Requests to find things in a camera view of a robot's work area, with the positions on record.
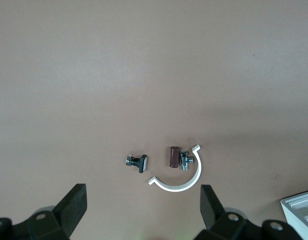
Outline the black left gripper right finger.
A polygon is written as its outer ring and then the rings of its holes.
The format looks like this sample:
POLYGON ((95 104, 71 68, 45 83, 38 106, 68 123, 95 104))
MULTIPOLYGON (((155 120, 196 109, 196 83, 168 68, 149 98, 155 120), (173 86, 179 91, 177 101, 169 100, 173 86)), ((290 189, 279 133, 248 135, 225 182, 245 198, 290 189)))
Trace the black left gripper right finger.
POLYGON ((241 214, 225 210, 211 185, 200 187, 200 213, 205 224, 196 240, 300 240, 288 223, 268 219, 261 226, 241 214))

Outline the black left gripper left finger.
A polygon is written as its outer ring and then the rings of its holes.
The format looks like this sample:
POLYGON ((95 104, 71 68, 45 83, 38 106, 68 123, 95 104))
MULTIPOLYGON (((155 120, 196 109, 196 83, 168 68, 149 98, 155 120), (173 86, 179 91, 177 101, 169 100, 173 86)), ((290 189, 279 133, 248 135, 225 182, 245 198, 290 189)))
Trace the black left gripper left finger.
POLYGON ((78 183, 56 206, 37 210, 18 224, 0 217, 0 240, 69 240, 86 211, 87 187, 78 183))

